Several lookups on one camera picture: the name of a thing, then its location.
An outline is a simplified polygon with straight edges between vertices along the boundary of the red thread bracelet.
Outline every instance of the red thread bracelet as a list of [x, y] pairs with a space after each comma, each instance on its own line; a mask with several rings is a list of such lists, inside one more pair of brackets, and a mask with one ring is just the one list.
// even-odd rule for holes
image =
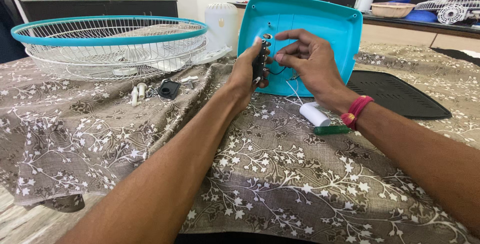
[[369, 96], [358, 97], [354, 102], [352, 102], [352, 105], [350, 105], [348, 113], [344, 113], [340, 116], [343, 123], [352, 130], [357, 130], [355, 128], [355, 123], [357, 122], [358, 115], [370, 101], [374, 101], [374, 99]]

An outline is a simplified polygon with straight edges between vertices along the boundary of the mounting hole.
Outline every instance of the mounting hole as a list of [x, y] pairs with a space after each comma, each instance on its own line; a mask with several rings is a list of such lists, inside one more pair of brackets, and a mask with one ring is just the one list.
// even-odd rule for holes
[[167, 95], [167, 94], [170, 93], [170, 89], [168, 89], [167, 87], [162, 88], [160, 91], [161, 91], [162, 94], [164, 94], [164, 95]]

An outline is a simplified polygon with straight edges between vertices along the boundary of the hand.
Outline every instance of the hand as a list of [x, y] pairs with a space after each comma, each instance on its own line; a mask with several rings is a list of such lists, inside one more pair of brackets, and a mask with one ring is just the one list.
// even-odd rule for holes
[[294, 68], [319, 105], [339, 115], [348, 112], [358, 94], [342, 81], [328, 41], [304, 29], [280, 32], [275, 39], [297, 40], [275, 54], [279, 65]]
[[[243, 111], [249, 104], [250, 98], [257, 87], [264, 88], [268, 86], [268, 80], [263, 79], [256, 84], [252, 84], [252, 78], [254, 76], [254, 70], [252, 68], [252, 62], [260, 53], [262, 48], [262, 39], [255, 38], [253, 45], [247, 48], [233, 65], [232, 73], [224, 85], [224, 89], [231, 93], [235, 100], [238, 101], [239, 112]], [[273, 59], [267, 57], [267, 64], [271, 64]], [[263, 73], [263, 77], [267, 77], [268, 72]]]

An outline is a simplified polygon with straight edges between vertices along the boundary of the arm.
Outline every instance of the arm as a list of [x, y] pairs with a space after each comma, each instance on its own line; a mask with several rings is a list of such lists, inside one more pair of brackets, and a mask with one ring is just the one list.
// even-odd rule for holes
[[257, 86], [268, 85], [266, 80], [252, 85], [252, 61], [260, 47], [256, 39], [200, 112], [58, 243], [173, 242], [231, 120]]
[[[297, 41], [275, 55], [280, 65], [297, 70], [318, 104], [340, 115], [359, 96], [340, 78], [330, 44], [305, 30], [285, 31], [278, 40]], [[442, 207], [480, 235], [480, 151], [425, 129], [370, 102], [356, 128], [393, 160]]]

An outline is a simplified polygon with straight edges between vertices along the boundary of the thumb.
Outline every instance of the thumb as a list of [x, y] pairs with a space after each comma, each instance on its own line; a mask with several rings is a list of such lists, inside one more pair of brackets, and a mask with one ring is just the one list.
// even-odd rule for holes
[[253, 45], [248, 47], [238, 58], [248, 60], [250, 64], [252, 61], [258, 56], [260, 50], [262, 48], [262, 39], [260, 37], [256, 37], [253, 41]]
[[276, 54], [274, 59], [280, 64], [280, 66], [294, 69], [297, 69], [303, 61], [303, 59], [287, 54]]

